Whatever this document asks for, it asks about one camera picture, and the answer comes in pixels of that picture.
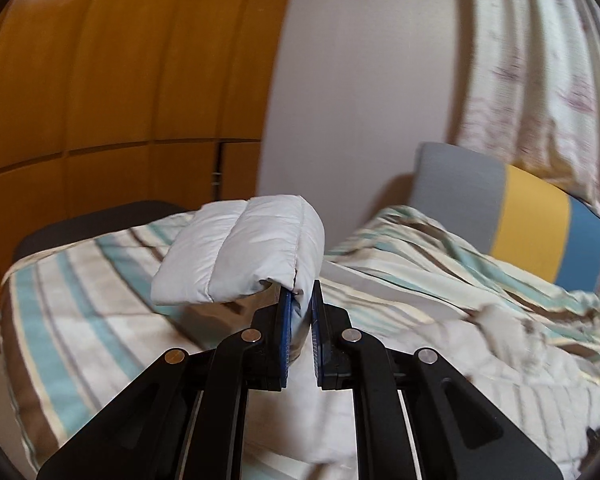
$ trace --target striped bedsheet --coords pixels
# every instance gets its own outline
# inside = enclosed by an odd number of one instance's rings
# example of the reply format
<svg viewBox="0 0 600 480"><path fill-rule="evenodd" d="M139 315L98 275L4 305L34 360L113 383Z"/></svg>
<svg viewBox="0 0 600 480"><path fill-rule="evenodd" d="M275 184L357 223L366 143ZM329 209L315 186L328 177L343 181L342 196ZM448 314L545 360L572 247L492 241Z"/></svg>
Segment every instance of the striped bedsheet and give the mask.
<svg viewBox="0 0 600 480"><path fill-rule="evenodd" d="M436 298L448 306L447 315L454 308L471 317L491 303L517 317L538 321L544 326L548 342L585 358L580 365L583 375L600 383L600 297L592 292L566 291L481 254L417 209L384 209L325 259L385 285ZM323 289L327 289L327 300L344 306L355 321L365 323L370 309L358 293L349 288L349 299L343 295L341 285L331 284L323 277L320 280ZM390 309L384 309L384 314L376 312L372 323L376 332L390 336L400 327L395 317L388 316L389 312ZM405 327L414 321L402 316Z"/></svg>
<svg viewBox="0 0 600 480"><path fill-rule="evenodd" d="M166 349L214 348L270 304L263 294L170 316L156 312L151 279L193 214L35 254L5 276L0 343L36 469ZM566 293L482 256L412 208L382 211L331 251L320 281L325 301L385 339L468 318L486 303L503 305L542 320L551 341L586 356L587 378L600 382L599 298ZM247 443L243 478L323 479L330 468Z"/></svg>

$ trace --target patterned curtain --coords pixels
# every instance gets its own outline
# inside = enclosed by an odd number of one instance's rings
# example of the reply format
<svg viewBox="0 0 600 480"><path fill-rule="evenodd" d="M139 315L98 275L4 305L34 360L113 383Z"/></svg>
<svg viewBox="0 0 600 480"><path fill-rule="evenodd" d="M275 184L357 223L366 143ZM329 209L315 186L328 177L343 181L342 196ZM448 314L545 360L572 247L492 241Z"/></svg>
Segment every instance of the patterned curtain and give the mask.
<svg viewBox="0 0 600 480"><path fill-rule="evenodd" d="M474 27L458 144L560 187L600 216L600 8L474 0Z"/></svg>

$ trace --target white fabric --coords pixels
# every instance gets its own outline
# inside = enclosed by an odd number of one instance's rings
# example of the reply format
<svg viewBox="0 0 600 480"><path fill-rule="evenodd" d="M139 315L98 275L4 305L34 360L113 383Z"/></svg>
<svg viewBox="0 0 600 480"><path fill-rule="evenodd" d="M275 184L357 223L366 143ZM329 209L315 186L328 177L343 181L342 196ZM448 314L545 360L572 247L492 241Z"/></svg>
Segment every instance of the white fabric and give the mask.
<svg viewBox="0 0 600 480"><path fill-rule="evenodd" d="M295 295L292 357L324 253L324 228L301 196L206 204L176 237L152 281L161 307L235 301L278 283Z"/></svg>
<svg viewBox="0 0 600 480"><path fill-rule="evenodd" d="M487 306L475 324L450 320L380 339L408 353L424 346L438 350L558 463L567 480L577 477L587 453L586 429L600 427L600 385L584 380L577 358L547 346L534 326ZM286 390L250 393L246 439L296 460L332 463L336 478L355 479L351 392L316 386L311 342L305 344L289 368Z"/></svg>
<svg viewBox="0 0 600 480"><path fill-rule="evenodd" d="M474 30L457 143L543 178L600 216L598 5L474 0Z"/></svg>

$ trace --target metal screw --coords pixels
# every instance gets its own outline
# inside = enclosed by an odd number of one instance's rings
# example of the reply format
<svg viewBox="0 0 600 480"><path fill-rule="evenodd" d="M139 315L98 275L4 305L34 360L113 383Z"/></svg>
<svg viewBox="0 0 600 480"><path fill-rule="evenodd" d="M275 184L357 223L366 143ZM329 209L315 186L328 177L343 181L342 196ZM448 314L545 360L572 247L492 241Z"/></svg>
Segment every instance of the metal screw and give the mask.
<svg viewBox="0 0 600 480"><path fill-rule="evenodd" d="M170 365L176 365L184 359L184 352L182 350L169 350L164 355L164 360L167 361Z"/></svg>
<svg viewBox="0 0 600 480"><path fill-rule="evenodd" d="M247 343L255 343L259 341L262 337L260 330L256 330L255 328L248 328L244 332L242 332L242 340Z"/></svg>
<svg viewBox="0 0 600 480"><path fill-rule="evenodd" d="M418 359L420 359L423 363L432 365L438 360L438 354L436 354L430 348L425 348L424 350L420 350L418 352Z"/></svg>
<svg viewBox="0 0 600 480"><path fill-rule="evenodd" d="M362 339L362 333L360 330L356 330L355 328L347 328L342 331L342 338L344 341L349 341L350 343L357 343Z"/></svg>

